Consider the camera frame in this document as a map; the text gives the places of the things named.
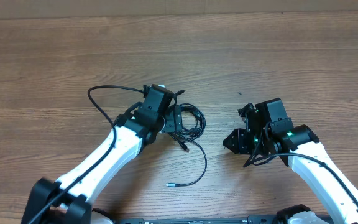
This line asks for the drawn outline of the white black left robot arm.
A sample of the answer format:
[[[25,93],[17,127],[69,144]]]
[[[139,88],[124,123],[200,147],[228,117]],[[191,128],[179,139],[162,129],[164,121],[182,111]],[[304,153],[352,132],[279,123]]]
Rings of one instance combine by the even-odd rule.
[[[145,86],[137,102],[110,120],[107,138],[83,162],[56,181],[41,178],[32,187],[22,223],[112,223],[93,204],[105,186],[129,161],[172,125],[169,116],[182,91]]]

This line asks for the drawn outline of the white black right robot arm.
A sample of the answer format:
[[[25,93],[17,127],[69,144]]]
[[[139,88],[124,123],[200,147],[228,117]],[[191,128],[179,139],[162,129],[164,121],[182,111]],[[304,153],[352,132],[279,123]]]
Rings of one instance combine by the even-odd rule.
[[[235,129],[223,146],[234,154],[249,155],[244,167],[278,157],[306,182],[334,223],[358,223],[358,189],[307,125],[294,126],[280,98],[248,103],[238,113],[246,126]]]

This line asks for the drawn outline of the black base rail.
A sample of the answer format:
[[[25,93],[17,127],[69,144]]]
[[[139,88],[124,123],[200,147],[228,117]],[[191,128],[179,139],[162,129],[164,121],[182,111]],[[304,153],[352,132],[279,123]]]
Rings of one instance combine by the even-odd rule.
[[[271,224],[276,215],[249,215],[240,218],[177,218],[177,219],[143,219],[125,218],[115,221],[118,224]]]

